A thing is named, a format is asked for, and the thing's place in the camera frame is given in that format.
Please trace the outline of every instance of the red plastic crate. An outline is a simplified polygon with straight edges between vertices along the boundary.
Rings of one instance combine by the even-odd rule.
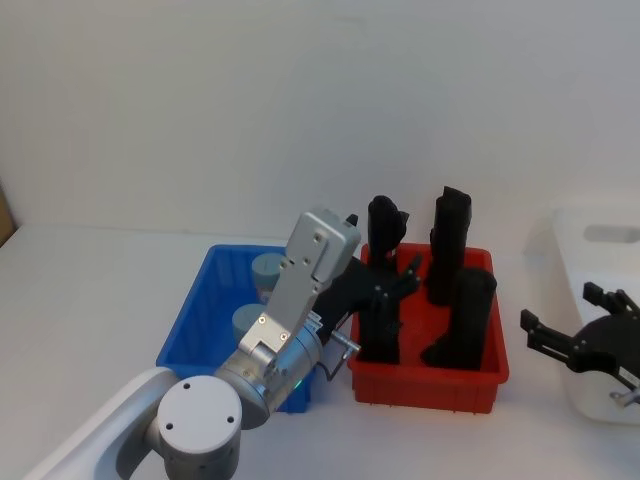
[[[430,245],[401,244],[397,250],[398,270],[404,270],[417,253],[423,256],[419,275],[425,278],[431,263]],[[367,261],[367,256],[368,247],[365,245],[361,259]],[[467,248],[464,263],[467,267],[481,267],[493,273],[491,255],[486,250]],[[509,378],[497,298],[491,309],[480,371],[433,368],[420,360],[420,353],[446,332],[449,324],[449,308],[427,301],[424,282],[420,290],[400,304],[400,321],[399,365],[361,362],[358,357],[349,360],[356,401],[490,413],[498,385]],[[358,322],[358,315],[354,315],[351,338],[356,342],[359,338]]]

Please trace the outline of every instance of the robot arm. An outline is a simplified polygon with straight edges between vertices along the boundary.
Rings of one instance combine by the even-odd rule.
[[[319,361],[321,325],[307,316],[359,241],[358,230],[332,212],[304,213],[264,313],[215,376],[141,374],[24,480],[127,480],[151,450],[170,480],[231,478],[241,429],[266,422]]]
[[[523,310],[520,326],[527,332],[527,346],[576,373],[596,371],[616,378],[629,388],[626,393],[610,393],[619,407],[640,403],[640,308],[624,290],[605,293],[591,282],[585,283],[582,296],[609,315],[590,322],[572,337]]]

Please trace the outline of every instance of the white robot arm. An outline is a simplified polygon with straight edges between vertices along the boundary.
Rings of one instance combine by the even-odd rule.
[[[320,360],[319,324],[307,316],[359,241],[328,210],[302,214],[265,311],[215,376],[139,375],[24,480],[127,480],[151,450],[170,480],[231,478],[241,430],[266,422]]]

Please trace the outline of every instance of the metal bracket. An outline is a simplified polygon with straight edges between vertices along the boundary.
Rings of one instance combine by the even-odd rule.
[[[307,325],[310,328],[312,328],[313,331],[315,332],[317,332],[320,328],[322,328],[322,324],[317,320],[315,320],[314,318],[312,318],[311,315],[307,318]],[[338,344],[344,347],[344,352],[342,352],[340,360],[338,360],[338,363],[336,364],[335,367],[333,367],[333,370],[331,371],[329,371],[329,369],[324,363],[318,362],[318,366],[322,368],[322,370],[324,370],[324,374],[327,377],[328,382],[333,380],[333,378],[342,368],[342,365],[344,365],[344,362],[349,360],[349,358],[351,358],[351,356],[354,353],[358,353],[361,348],[360,345],[358,345],[356,342],[351,340],[346,335],[343,335],[342,333],[340,333],[337,329],[331,332],[331,338],[335,340]]]
[[[295,338],[318,294],[342,274],[359,242],[358,229],[329,210],[314,208],[300,216],[269,303],[239,345],[262,374]]]

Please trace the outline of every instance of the gray cylinder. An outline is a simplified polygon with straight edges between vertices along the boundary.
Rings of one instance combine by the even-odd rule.
[[[261,303],[250,303],[243,305],[237,309],[231,322],[233,323],[233,338],[236,341],[236,347],[242,340],[242,337],[246,335],[249,329],[256,323],[258,317],[264,312],[264,305]]]

